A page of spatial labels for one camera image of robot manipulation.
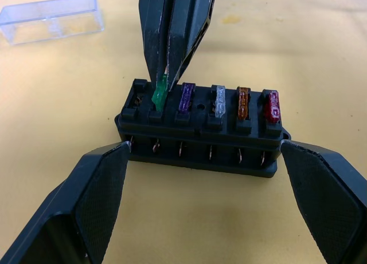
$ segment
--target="yellow surface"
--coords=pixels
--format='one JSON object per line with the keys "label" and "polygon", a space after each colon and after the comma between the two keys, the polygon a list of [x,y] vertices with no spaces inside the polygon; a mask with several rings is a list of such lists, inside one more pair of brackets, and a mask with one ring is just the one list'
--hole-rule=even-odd
{"label": "yellow surface", "polygon": [[[0,7],[39,0],[0,0]],[[148,78],[138,0],[99,0],[102,33],[0,40],[0,256]],[[280,93],[294,140],[367,177],[367,0],[216,0],[182,81]],[[324,263],[283,159],[272,179],[130,162],[104,263]]]}

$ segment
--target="black plastic housing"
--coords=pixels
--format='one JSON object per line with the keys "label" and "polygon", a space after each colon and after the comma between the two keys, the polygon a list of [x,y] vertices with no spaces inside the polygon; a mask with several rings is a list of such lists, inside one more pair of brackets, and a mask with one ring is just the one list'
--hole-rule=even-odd
{"label": "black plastic housing", "polygon": [[132,141],[130,160],[266,178],[274,176],[280,142],[291,137],[281,121],[269,124],[264,118],[269,90],[250,92],[248,119],[240,121],[236,89],[226,89],[226,112],[222,118],[216,118],[215,85],[195,88],[187,115],[178,112],[181,87],[177,85],[169,93],[163,112],[158,112],[151,100],[152,84],[134,80],[125,105],[115,118],[122,141]]}

